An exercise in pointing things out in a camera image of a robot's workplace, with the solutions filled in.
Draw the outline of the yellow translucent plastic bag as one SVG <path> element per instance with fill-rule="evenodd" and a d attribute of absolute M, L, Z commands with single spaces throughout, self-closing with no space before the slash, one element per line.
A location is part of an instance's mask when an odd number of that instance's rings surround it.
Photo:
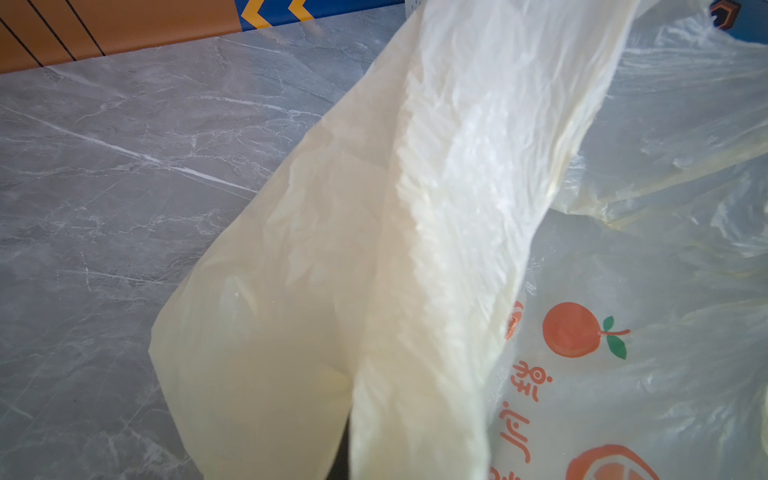
<path fill-rule="evenodd" d="M 207 479 L 763 479 L 767 48 L 428 1 L 160 311 Z"/>

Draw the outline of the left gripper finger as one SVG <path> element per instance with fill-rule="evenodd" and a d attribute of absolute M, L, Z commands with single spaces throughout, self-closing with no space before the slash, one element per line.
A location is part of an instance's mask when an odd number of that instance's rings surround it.
<path fill-rule="evenodd" d="M 327 480 L 349 480 L 349 440 L 350 440 L 350 418 L 347 418 L 341 441 L 338 446 L 333 464 L 326 477 Z"/>

